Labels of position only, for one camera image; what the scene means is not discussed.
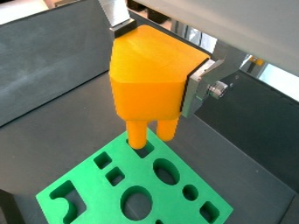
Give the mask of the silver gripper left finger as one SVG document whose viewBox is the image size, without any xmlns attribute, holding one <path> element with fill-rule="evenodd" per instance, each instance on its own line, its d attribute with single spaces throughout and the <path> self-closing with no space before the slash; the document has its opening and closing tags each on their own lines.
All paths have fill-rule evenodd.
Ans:
<svg viewBox="0 0 299 224">
<path fill-rule="evenodd" d="M 129 17 L 125 0 L 97 0 L 109 22 L 112 37 L 116 39 L 136 28 L 136 21 Z"/>
</svg>

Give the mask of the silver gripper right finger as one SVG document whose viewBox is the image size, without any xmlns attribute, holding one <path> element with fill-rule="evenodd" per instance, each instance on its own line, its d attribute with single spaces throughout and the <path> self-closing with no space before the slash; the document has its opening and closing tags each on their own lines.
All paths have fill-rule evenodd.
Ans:
<svg viewBox="0 0 299 224">
<path fill-rule="evenodd" d="M 209 59 L 188 75 L 181 100 L 181 115 L 189 117 L 208 96 L 218 99 L 229 85 L 220 80 L 241 67 L 246 54 L 232 45 L 217 41 Z"/>
</svg>

